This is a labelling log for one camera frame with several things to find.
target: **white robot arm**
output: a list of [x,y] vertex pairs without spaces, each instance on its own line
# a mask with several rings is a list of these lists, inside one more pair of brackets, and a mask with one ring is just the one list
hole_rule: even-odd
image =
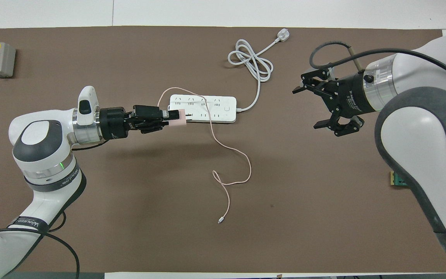
[[[324,45],[328,44],[350,48],[342,42]],[[375,128],[379,153],[411,187],[446,251],[446,36],[415,51],[439,65],[397,53],[372,62],[365,70],[358,68],[352,76],[332,77],[332,67],[364,54],[359,53],[340,62],[314,65],[316,69],[302,75],[302,85],[293,93],[310,90],[322,97],[332,115],[314,127],[327,127],[336,136],[358,132],[364,123],[358,115],[381,111]],[[341,125],[340,117],[350,122]]]
[[77,108],[15,118],[9,127],[9,139],[34,198],[7,229],[0,230],[0,278],[25,260],[85,189],[86,179],[73,155],[73,145],[100,145],[127,137],[131,129],[143,134],[159,131],[179,118],[179,111],[151,106],[135,105],[128,113],[121,107],[99,109],[92,86],[82,90]]

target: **brown mat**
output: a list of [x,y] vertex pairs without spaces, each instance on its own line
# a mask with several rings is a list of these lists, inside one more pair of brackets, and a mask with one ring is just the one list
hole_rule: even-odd
[[[27,207],[32,191],[11,155],[7,129],[24,113],[69,109],[85,85],[102,107],[155,105],[168,87],[232,95],[250,104],[256,81],[226,61],[237,39],[256,51],[280,28],[84,27],[0,29],[17,49],[15,76],[0,79],[0,227]],[[218,138],[246,152],[253,175],[226,196],[213,180],[247,175],[245,159],[217,145],[207,124],[131,132],[76,152],[88,185],[56,233],[72,245],[85,272],[446,272],[446,255],[408,189],[389,186],[377,153],[377,113],[359,133],[337,138],[313,130],[329,113],[310,92],[292,95],[318,44],[344,40],[356,51],[414,49],[438,30],[291,28],[263,57],[274,63],[254,108]],[[317,62],[347,55],[332,47]],[[383,57],[361,59],[364,65]],[[355,72],[338,67],[338,77]],[[169,97],[162,102],[166,108]],[[44,240],[21,271],[72,271],[73,257]]]

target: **power strip socket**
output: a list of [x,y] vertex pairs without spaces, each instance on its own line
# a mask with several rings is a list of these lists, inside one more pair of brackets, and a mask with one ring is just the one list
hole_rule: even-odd
[[[237,99],[228,96],[204,96],[213,123],[233,123],[237,119]],[[195,95],[174,94],[170,97],[169,110],[184,109],[187,122],[209,122],[204,99]]]

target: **black screw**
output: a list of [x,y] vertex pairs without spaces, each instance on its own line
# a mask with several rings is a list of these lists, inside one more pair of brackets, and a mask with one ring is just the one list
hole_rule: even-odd
[[372,83],[372,82],[375,80],[375,78],[374,78],[374,76],[372,76],[372,75],[370,75],[370,74],[366,74],[366,75],[364,76],[364,80],[365,80],[367,83]]

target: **cable connector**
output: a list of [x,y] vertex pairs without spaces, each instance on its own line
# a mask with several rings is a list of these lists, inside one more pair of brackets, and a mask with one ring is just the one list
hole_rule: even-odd
[[280,41],[285,42],[290,37],[290,32],[286,28],[283,28],[280,30],[280,32],[278,32],[278,34],[276,34],[276,36],[278,39],[280,39]]

